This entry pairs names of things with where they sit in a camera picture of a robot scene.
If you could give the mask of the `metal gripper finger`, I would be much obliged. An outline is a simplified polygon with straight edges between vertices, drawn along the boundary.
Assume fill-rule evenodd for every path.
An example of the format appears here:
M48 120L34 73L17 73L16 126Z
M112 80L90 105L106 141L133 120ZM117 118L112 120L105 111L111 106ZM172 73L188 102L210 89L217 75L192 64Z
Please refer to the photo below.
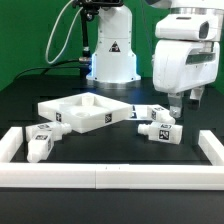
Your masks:
M190 93L190 99L194 102L200 103L204 90L205 90L204 86L198 86L193 88Z
M182 115L182 93L169 93L170 115L173 118L180 118Z

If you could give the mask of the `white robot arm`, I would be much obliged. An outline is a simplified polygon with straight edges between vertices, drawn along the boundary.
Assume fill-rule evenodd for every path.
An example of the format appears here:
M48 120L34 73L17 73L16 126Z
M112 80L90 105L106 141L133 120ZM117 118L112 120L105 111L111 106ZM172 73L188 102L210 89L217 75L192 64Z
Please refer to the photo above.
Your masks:
M159 41L152 57L153 85L168 95L170 115L178 118L184 93L190 93L189 107L197 109L204 87L216 80L224 0L145 1L154 8L170 11L156 24L155 36ZM108 85L140 79L131 35L132 13L127 7L100 7L89 80Z

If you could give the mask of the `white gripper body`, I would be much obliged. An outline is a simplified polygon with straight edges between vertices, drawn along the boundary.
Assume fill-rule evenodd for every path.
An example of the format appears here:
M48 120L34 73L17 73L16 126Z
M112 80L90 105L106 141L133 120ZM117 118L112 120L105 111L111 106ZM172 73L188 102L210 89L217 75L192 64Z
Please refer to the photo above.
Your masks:
M169 14L157 23L153 84L157 91L178 93L215 81L218 72L219 18Z

